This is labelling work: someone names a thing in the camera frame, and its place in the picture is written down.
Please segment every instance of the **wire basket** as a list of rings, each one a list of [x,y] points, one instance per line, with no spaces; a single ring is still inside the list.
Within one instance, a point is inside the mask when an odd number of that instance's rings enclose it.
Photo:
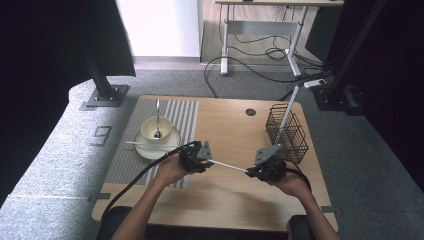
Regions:
[[[289,112],[285,126],[280,129],[287,106],[285,103],[272,105],[265,126],[272,145],[279,144],[282,147],[276,154],[284,160],[299,164],[309,147],[305,132],[292,111]]]

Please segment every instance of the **metal spoon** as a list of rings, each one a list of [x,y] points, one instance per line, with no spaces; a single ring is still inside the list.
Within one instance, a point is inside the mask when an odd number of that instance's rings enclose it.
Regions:
[[[162,137],[162,133],[159,131],[159,99],[156,99],[156,114],[157,114],[157,126],[158,126],[158,130],[156,131],[155,135],[153,136],[154,138],[161,138]]]

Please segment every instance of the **gray striped mat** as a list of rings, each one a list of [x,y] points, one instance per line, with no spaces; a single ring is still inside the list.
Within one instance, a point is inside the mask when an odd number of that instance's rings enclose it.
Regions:
[[[159,114],[171,120],[172,125],[180,132],[180,145],[194,140],[197,113],[199,103],[194,101],[160,100]],[[130,183],[147,165],[153,160],[140,156],[133,144],[126,141],[134,141],[140,132],[141,124],[150,117],[156,116],[155,99],[139,99],[128,122],[127,128],[122,135],[118,149],[113,157],[105,183]],[[138,182],[140,185],[148,185],[153,179],[159,166],[150,169]],[[170,187],[186,188],[188,176],[174,183]]]

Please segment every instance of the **black stand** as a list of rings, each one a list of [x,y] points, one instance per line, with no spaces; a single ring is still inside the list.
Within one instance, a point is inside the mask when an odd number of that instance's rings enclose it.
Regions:
[[[110,85],[106,76],[97,69],[85,44],[84,57],[87,62],[87,69],[96,84],[96,90],[86,103],[86,107],[119,107],[127,92],[128,85]]]
[[[352,116],[363,115],[361,110],[361,92],[358,88],[347,85],[338,100],[330,98],[332,94],[330,88],[313,87],[311,91],[318,109],[321,111],[343,111]]]

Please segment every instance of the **white plate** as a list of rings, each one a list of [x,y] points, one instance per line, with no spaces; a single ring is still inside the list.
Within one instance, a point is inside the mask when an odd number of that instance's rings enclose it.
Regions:
[[[141,135],[141,132],[139,132],[137,134],[137,137],[135,138],[135,141],[147,144],[149,146],[136,144],[135,150],[144,158],[150,160],[159,159],[163,155],[165,155],[166,152],[172,151],[180,145],[180,132],[175,127],[172,127],[170,134],[171,135],[169,136],[168,141],[166,143],[151,144],[147,141],[147,139],[143,137],[143,135]]]

